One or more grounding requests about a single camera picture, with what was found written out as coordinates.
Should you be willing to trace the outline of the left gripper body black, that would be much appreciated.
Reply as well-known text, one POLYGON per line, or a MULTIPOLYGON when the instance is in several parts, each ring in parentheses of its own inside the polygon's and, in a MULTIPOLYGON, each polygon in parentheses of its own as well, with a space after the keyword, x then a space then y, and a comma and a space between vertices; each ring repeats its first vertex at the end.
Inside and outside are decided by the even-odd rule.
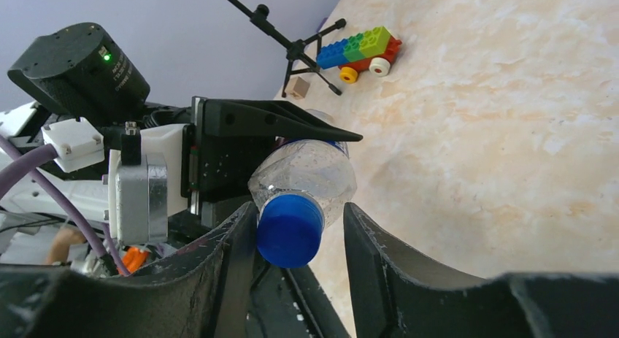
POLYGON ((182 138, 181 194, 213 228, 249 201, 247 182, 274 147, 267 101, 193 96, 182 138))

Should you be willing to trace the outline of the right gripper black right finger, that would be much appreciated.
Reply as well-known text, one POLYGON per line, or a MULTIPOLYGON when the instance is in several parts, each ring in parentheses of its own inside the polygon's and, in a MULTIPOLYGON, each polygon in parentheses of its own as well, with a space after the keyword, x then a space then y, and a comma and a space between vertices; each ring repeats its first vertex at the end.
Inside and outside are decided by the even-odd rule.
POLYGON ((344 208, 359 337, 616 337, 615 273, 513 272, 489 279, 442 264, 344 208))

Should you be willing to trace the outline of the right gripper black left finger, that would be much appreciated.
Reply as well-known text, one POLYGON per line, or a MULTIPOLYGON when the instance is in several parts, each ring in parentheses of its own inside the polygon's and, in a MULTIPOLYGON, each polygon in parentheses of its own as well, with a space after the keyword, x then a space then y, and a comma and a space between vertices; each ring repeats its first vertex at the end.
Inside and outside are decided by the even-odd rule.
POLYGON ((64 266, 1 267, 3 337, 244 337, 258 210, 128 277, 64 266))

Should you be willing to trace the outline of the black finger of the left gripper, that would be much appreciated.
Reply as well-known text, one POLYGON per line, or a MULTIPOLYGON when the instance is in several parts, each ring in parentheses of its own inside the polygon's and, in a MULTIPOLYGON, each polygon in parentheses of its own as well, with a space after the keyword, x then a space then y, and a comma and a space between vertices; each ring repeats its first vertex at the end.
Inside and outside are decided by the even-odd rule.
POLYGON ((216 137, 285 137, 360 142, 363 136, 333 126, 284 100, 207 99, 204 128, 216 137))

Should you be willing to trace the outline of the clear bottle blue label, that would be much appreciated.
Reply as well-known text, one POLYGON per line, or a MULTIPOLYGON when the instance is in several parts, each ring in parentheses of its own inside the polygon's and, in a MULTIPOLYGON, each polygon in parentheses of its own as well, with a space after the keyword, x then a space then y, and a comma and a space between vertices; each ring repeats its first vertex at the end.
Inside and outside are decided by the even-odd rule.
POLYGON ((318 207, 322 219, 310 224, 323 231, 339 218, 357 189, 348 143, 281 139, 253 172, 248 187, 260 210, 260 224, 272 214, 266 209, 272 199, 293 194, 318 207))

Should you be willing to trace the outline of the blue bottle cap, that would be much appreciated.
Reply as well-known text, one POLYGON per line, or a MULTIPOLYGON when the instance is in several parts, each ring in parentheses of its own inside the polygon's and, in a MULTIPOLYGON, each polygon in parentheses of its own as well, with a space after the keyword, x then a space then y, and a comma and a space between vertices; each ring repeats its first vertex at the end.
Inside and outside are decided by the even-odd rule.
POLYGON ((273 196, 258 221, 258 251, 266 261, 281 268, 306 266, 319 250, 324 223, 323 211, 311 196, 273 196))

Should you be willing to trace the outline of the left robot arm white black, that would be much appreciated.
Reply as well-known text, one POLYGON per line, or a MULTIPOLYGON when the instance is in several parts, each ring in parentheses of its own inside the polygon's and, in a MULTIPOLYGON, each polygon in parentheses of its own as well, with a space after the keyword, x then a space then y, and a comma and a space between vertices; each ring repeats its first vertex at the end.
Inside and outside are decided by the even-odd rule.
POLYGON ((189 107, 147 100, 150 86, 112 37, 96 23, 78 23, 37 37, 7 72, 34 99, 34 114, 9 139, 21 153, 42 143, 42 129, 86 118, 103 136, 104 152, 121 148, 124 124, 142 137, 180 132, 156 151, 166 154, 169 211, 248 193, 247 182, 278 137, 358 142, 361 135, 337 128, 283 100, 208 99, 189 107))

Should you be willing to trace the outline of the wooden cube near tripod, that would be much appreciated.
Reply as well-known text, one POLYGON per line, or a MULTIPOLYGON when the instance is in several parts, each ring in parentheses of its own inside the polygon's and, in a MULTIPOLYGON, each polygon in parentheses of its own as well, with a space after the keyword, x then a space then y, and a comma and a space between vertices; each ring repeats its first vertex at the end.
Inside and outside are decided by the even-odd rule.
POLYGON ((304 99, 310 89, 310 83, 303 77, 290 78, 285 86, 284 94, 291 96, 293 99, 304 99))

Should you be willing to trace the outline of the toy brick car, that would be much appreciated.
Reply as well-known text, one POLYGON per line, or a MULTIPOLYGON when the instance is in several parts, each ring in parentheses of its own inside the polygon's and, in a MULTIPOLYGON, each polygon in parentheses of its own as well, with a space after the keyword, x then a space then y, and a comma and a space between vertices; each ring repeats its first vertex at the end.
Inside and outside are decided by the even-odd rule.
POLYGON ((389 75, 402 45, 386 27, 377 26, 322 46, 316 62, 321 69, 338 68, 340 80, 353 84, 362 72, 389 75))

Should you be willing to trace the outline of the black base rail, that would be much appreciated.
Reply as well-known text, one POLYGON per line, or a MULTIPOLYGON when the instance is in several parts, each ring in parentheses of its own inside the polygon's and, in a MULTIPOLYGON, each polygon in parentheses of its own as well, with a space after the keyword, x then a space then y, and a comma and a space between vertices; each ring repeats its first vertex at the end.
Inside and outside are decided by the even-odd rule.
POLYGON ((308 266, 283 269, 256 256, 247 337, 349 337, 308 266))

